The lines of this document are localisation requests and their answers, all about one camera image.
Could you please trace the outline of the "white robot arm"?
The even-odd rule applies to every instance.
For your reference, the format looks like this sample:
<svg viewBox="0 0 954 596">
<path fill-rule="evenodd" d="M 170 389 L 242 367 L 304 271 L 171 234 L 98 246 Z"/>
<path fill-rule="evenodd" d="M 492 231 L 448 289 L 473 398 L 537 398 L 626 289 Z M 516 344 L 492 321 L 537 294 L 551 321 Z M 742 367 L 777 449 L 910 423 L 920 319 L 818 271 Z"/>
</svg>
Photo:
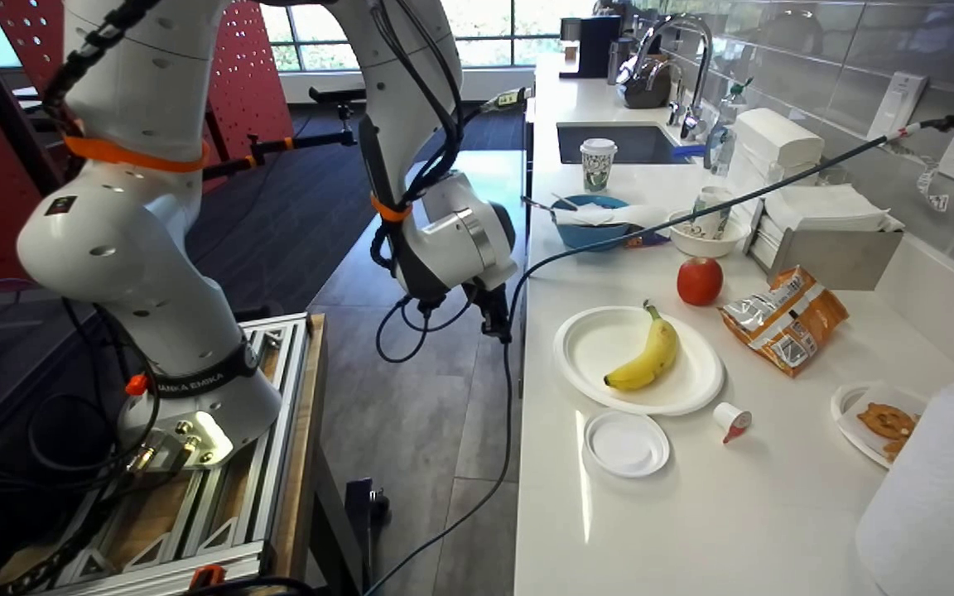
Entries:
<svg viewBox="0 0 954 596">
<path fill-rule="evenodd" d="M 512 226 L 452 166 L 460 55 L 440 0 L 314 0 L 365 77 L 362 151 L 391 246 L 386 271 L 424 306 L 460 289 L 507 326 Z M 42 289 L 90 302 L 148 362 L 122 418 L 215 466 L 257 441 L 278 392 L 222 294 L 186 253 L 201 205 L 201 108 L 228 0 L 64 0 L 66 58 L 42 91 L 83 168 L 15 234 Z"/>
</svg>

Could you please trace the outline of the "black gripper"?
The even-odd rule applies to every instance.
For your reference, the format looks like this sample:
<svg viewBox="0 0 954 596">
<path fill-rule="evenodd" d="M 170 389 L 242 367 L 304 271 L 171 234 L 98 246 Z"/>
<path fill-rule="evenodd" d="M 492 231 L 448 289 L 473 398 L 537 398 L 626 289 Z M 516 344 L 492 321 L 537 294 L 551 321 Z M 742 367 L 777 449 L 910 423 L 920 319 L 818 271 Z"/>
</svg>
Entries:
<svg viewBox="0 0 954 596">
<path fill-rule="evenodd" d="M 499 338 L 499 344 L 512 342 L 512 321 L 507 306 L 507 277 L 511 263 L 504 261 L 471 261 L 471 259 L 407 259 L 405 261 L 405 294 L 416 302 L 419 315 L 433 315 L 452 289 L 479 310 L 479 331 L 486 338 Z"/>
</svg>

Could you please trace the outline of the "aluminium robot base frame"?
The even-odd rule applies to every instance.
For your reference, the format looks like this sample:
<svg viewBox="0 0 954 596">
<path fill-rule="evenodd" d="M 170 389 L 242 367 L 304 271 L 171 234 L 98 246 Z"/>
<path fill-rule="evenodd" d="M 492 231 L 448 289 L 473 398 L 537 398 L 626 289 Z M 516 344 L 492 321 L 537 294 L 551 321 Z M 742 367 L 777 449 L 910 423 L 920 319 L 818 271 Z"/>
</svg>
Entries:
<svg viewBox="0 0 954 596">
<path fill-rule="evenodd" d="M 280 398 L 276 423 L 211 471 L 141 477 L 76 543 L 92 505 L 52 546 L 21 548 L 0 596 L 181 596 L 194 578 L 298 576 L 318 515 L 318 315 L 242 324 Z"/>
</svg>

